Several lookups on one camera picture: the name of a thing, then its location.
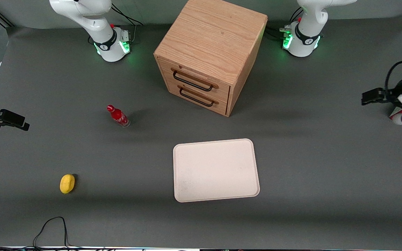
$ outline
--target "wooden drawer cabinet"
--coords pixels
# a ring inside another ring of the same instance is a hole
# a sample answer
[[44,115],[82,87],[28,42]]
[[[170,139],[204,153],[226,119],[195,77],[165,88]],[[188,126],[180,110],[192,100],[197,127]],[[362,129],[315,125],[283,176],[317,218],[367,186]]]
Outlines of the wooden drawer cabinet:
[[169,92],[230,116],[267,20],[222,0],[189,0],[154,53]]

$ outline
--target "black metal handle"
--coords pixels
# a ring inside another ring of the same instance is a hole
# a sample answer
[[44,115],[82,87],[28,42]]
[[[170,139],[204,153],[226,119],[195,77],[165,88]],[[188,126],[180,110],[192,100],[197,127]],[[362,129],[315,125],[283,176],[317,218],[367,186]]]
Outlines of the black metal handle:
[[213,85],[210,85],[210,87],[209,87],[208,89],[206,89],[206,88],[201,87],[201,86],[199,86],[199,85],[197,85],[197,84],[194,84],[194,83],[192,83],[192,82],[189,82],[189,81],[187,81],[187,80],[185,80],[185,79],[182,79],[182,78],[180,78],[180,77],[177,77],[177,76],[176,76],[176,73],[178,73],[178,72],[177,72],[176,70],[174,70],[174,71],[173,71],[173,77],[174,77],[174,79],[176,79],[177,81],[181,81],[182,83],[191,85],[191,86],[193,86],[193,87],[195,87],[195,88],[198,88],[198,89],[200,89],[200,90],[203,90],[203,91],[205,91],[205,92],[210,92],[210,91],[212,91],[212,88],[214,87]]
[[197,103],[200,103],[201,105],[204,105],[204,106],[207,106],[207,107],[211,107],[211,106],[214,105],[214,103],[215,103],[214,101],[212,101],[212,103],[210,103],[210,104],[204,103],[204,102],[202,102],[202,101],[197,100],[196,98],[190,97],[189,95],[182,93],[182,90],[184,90],[184,89],[183,89],[182,87],[180,87],[180,89],[179,89],[179,94],[181,94],[181,96],[186,97],[186,98],[188,98],[188,99],[190,99],[190,100],[193,100],[193,101],[195,101],[195,102],[197,102]]

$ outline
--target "white tray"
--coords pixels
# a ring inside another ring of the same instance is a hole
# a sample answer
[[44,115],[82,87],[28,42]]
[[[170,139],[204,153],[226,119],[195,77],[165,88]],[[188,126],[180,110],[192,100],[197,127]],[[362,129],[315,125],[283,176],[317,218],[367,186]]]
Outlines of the white tray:
[[260,192],[254,144],[247,138],[176,145],[173,171],[179,202],[254,197]]

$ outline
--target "wooden cabinet top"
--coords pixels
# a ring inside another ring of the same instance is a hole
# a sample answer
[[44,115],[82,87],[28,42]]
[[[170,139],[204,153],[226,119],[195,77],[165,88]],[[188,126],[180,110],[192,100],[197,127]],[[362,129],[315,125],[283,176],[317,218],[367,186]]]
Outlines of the wooden cabinet top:
[[267,20],[222,0],[189,0],[155,55],[234,85]]

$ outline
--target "red bottle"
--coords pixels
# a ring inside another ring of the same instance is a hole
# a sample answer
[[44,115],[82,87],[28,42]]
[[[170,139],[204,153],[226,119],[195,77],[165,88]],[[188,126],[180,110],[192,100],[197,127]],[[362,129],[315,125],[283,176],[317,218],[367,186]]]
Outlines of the red bottle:
[[127,127],[127,126],[129,126],[129,119],[125,116],[125,114],[124,114],[121,110],[115,108],[115,107],[112,106],[112,105],[108,105],[108,106],[106,107],[106,109],[111,113],[111,117],[112,117],[118,124],[120,124],[122,127]]

